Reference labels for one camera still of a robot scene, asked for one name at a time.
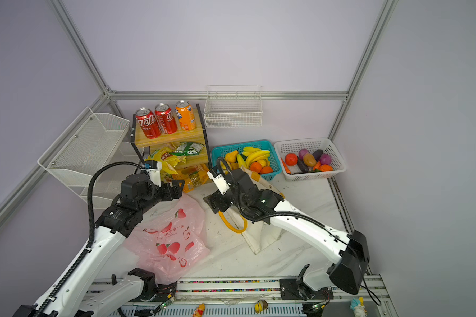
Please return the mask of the white canvas tote bag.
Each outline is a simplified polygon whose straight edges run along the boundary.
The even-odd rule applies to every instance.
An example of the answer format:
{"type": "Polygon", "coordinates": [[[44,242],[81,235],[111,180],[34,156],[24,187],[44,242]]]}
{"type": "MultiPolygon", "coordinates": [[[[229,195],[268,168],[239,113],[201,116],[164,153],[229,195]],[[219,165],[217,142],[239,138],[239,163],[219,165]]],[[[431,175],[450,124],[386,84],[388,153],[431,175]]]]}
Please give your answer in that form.
{"type": "Polygon", "coordinates": [[[251,221],[242,218],[235,207],[230,207],[225,213],[219,212],[218,215],[229,230],[242,236],[254,255],[258,255],[281,236],[280,228],[265,222],[252,224],[251,221]]]}

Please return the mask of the pink plastic grocery bag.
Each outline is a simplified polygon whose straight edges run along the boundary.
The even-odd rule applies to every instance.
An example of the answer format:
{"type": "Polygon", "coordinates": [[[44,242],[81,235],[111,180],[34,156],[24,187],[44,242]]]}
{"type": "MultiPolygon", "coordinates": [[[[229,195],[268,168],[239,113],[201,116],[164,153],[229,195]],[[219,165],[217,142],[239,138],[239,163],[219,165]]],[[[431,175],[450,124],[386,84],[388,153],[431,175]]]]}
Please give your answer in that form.
{"type": "Polygon", "coordinates": [[[136,226],[124,247],[138,257],[137,267],[155,274],[158,284],[172,284],[205,259],[206,214],[184,195],[169,211],[136,226]]]}

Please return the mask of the red cola can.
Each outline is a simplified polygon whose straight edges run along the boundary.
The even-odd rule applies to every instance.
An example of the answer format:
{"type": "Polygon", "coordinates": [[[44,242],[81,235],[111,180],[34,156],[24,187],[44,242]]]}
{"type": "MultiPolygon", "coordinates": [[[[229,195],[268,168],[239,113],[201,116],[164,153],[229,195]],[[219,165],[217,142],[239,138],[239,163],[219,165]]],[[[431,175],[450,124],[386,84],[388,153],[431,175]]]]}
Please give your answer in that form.
{"type": "Polygon", "coordinates": [[[136,111],[136,120],[148,139],[156,139],[161,135],[161,129],[154,113],[146,107],[136,111]]]}
{"type": "Polygon", "coordinates": [[[155,116],[163,133],[170,135],[177,132],[178,127],[173,116],[173,111],[168,104],[159,103],[155,107],[155,116]]]}

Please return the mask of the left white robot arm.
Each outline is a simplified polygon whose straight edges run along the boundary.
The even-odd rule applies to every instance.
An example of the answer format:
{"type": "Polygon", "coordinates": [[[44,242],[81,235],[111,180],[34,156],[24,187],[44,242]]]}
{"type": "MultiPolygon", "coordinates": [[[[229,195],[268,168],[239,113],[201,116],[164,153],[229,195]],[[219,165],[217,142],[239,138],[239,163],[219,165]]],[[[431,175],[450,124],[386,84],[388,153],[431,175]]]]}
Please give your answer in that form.
{"type": "Polygon", "coordinates": [[[121,162],[108,164],[92,176],[87,190],[89,237],[86,245],[71,261],[53,286],[33,305],[22,305],[15,316],[106,316],[120,308],[116,301],[126,303],[131,299],[155,294],[154,274],[133,269],[129,280],[114,286],[96,302],[85,303],[83,297],[108,259],[143,221],[144,214],[160,202],[180,199],[183,194],[182,180],[165,183],[160,177],[160,162],[149,160],[145,165],[134,163],[140,171],[131,174],[121,183],[120,194],[112,204],[95,217],[93,190],[98,178],[105,171],[121,162]]]}

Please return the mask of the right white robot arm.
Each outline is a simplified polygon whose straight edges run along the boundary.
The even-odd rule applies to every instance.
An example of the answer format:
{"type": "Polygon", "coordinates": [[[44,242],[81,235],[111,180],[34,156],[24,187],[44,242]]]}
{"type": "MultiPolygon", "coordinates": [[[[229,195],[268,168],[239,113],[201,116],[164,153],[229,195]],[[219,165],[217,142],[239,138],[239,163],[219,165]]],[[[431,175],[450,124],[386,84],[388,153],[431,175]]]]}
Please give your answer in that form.
{"type": "Polygon", "coordinates": [[[305,265],[301,269],[296,280],[301,299],[308,300],[322,288],[334,285],[351,295],[365,289],[373,303],[381,306],[382,301],[365,280],[370,252],[364,234],[338,231],[323,224],[293,206],[283,195],[258,188],[244,170],[231,169],[222,157],[208,171],[208,176],[217,190],[204,201],[215,214],[235,207],[245,224],[266,223],[288,231],[329,260],[326,268],[310,270],[305,265]]]}

